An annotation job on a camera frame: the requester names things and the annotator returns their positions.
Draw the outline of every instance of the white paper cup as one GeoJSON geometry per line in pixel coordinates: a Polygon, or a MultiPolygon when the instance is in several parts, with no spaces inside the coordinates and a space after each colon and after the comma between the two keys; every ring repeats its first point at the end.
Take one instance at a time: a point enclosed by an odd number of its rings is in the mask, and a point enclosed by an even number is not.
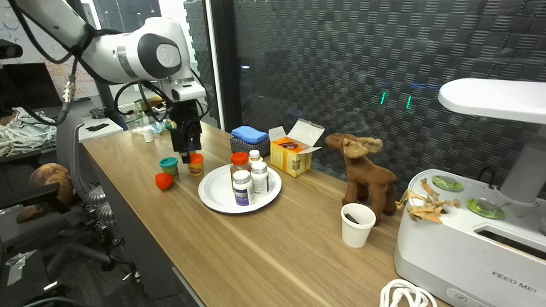
{"type": "Polygon", "coordinates": [[[149,127],[144,127],[141,134],[144,141],[153,141],[153,131],[149,127]]]}
{"type": "Polygon", "coordinates": [[[375,225],[375,213],[361,202],[341,206],[341,238],[349,247],[361,247],[375,225]]]}

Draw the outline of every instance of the pill bottle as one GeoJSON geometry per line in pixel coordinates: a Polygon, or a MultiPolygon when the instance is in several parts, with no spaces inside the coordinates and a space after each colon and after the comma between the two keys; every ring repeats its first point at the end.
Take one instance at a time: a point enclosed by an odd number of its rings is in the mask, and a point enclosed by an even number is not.
{"type": "Polygon", "coordinates": [[[250,150],[248,151],[248,161],[252,165],[252,161],[257,161],[257,160],[262,160],[260,155],[259,155],[259,150],[250,150]]]}
{"type": "Polygon", "coordinates": [[[231,175],[235,202],[247,206],[252,201],[252,179],[248,170],[235,170],[231,175]]]}
{"type": "Polygon", "coordinates": [[[252,192],[255,196],[265,194],[269,190],[269,172],[267,172],[267,163],[262,160],[252,161],[252,192]]]}
{"type": "Polygon", "coordinates": [[[247,170],[250,172],[248,165],[248,153],[245,151],[233,151],[231,153],[231,167],[230,167],[230,175],[233,175],[236,170],[247,170]]]}

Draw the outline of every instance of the label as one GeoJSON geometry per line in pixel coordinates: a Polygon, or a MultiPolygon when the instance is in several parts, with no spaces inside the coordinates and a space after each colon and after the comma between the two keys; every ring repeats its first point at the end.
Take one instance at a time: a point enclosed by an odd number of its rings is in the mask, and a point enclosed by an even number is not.
{"type": "Polygon", "coordinates": [[[252,175],[253,179],[253,192],[265,194],[269,189],[267,173],[252,175]]]}
{"type": "Polygon", "coordinates": [[[293,158],[291,160],[291,170],[298,170],[301,168],[301,160],[300,158],[293,158]]]}
{"type": "Polygon", "coordinates": [[[233,194],[235,194],[235,202],[236,204],[240,204],[240,206],[250,204],[248,189],[235,189],[233,187],[233,194]]]}

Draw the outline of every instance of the stuffed toy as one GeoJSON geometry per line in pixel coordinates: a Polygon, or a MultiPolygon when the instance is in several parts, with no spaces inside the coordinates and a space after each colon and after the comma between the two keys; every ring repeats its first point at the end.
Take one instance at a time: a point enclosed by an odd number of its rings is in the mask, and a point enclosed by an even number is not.
{"type": "MultiPolygon", "coordinates": [[[[74,189],[71,185],[69,173],[68,173],[66,167],[62,167],[59,163],[44,163],[44,165],[37,167],[28,177],[28,184],[32,187],[40,187],[40,185],[47,185],[47,184],[54,184],[54,182],[59,184],[59,187],[56,190],[57,204],[61,204],[68,209],[73,202],[74,189]]],[[[47,211],[47,204],[44,204],[44,202],[27,204],[18,211],[16,221],[21,223],[21,221],[38,218],[45,211],[47,211]]]]}
{"type": "Polygon", "coordinates": [[[341,199],[342,204],[364,202],[373,209],[376,221],[381,213],[392,214],[395,211],[395,175],[366,158],[368,153],[381,150],[381,139],[332,132],[325,136],[325,146],[339,151],[344,158],[346,190],[341,199]]]}

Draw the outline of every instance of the gray textured wall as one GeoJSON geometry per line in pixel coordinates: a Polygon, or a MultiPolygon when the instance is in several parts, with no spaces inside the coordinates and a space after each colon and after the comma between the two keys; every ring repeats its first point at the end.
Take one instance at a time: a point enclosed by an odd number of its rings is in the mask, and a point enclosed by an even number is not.
{"type": "MultiPolygon", "coordinates": [[[[453,114],[436,92],[460,76],[546,81],[544,0],[238,0],[235,13],[243,122],[378,136],[371,160],[399,189],[429,167],[489,165],[499,184],[538,127],[453,114]]],[[[327,148],[313,165],[344,177],[327,148]]]]}

